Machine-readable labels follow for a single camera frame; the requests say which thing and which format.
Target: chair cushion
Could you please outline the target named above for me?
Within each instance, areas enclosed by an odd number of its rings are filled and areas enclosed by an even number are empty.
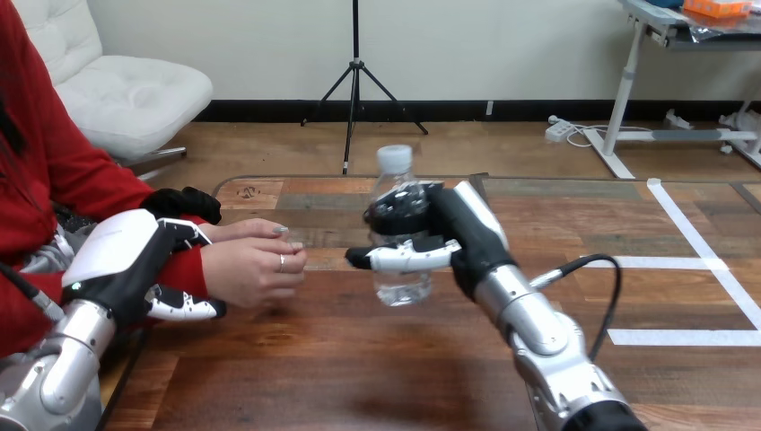
[[[86,0],[13,0],[54,85],[103,54]]]
[[[211,81],[196,69],[121,56],[98,58],[56,90],[90,142],[121,159],[169,142],[212,97]]]

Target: orange box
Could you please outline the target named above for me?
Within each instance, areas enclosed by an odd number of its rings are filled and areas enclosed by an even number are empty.
[[[685,0],[685,10],[713,18],[748,16],[752,6],[749,0]]]

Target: finger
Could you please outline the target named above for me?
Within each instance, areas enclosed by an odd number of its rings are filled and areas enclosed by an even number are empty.
[[[244,220],[242,228],[245,231],[245,236],[255,238],[283,238],[287,234],[287,228],[282,224],[270,222],[263,218],[252,218]]]
[[[263,276],[263,287],[267,290],[293,289],[304,281],[304,273],[301,274],[267,274]]]
[[[307,252],[298,251],[296,254],[268,253],[262,256],[265,268],[271,272],[282,274],[299,274],[304,271],[307,264]]]
[[[265,238],[245,238],[247,247],[259,251],[266,251],[274,254],[295,254],[304,249],[304,244],[300,242],[285,242],[280,240],[270,240]]]

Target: black cable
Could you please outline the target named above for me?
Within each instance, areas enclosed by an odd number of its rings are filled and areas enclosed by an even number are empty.
[[[33,286],[26,280],[26,278],[22,277],[13,268],[2,262],[0,262],[0,273],[8,278],[8,280],[30,301],[34,300],[34,297],[39,294],[39,289],[37,287]]]
[[[592,344],[592,348],[590,349],[589,357],[592,362],[594,362],[595,358],[597,357],[597,354],[602,347],[602,343],[605,341],[605,336],[608,334],[608,329],[610,329],[610,325],[613,323],[616,306],[618,305],[618,297],[621,295],[621,266],[618,265],[618,262],[615,259],[608,256],[607,254],[592,254],[590,256],[584,256],[583,258],[574,260],[573,262],[568,262],[562,267],[558,268],[563,273],[563,277],[565,277],[568,274],[574,272],[576,269],[579,269],[595,260],[607,260],[613,264],[613,267],[616,269],[616,283],[613,286],[613,295],[610,297],[610,303],[608,303],[608,309],[605,311],[605,317],[602,319],[602,325],[600,326],[594,344]]]

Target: robotic arm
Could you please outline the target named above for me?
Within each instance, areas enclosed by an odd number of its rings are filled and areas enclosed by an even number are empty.
[[[579,325],[538,290],[564,272],[529,282],[508,252],[496,217],[467,182],[426,185],[427,240],[349,249],[357,268],[388,272],[452,266],[457,284],[512,348],[544,431],[646,431],[624,396],[584,352]]]
[[[54,327],[32,351],[0,367],[0,430],[95,429],[101,400],[92,383],[118,330],[172,310],[186,319],[224,314],[220,302],[175,307],[167,295],[157,300],[153,282],[166,260],[196,243],[209,241],[190,222],[156,220],[144,209],[114,215],[92,231],[64,274],[63,312],[23,278],[6,274]]]

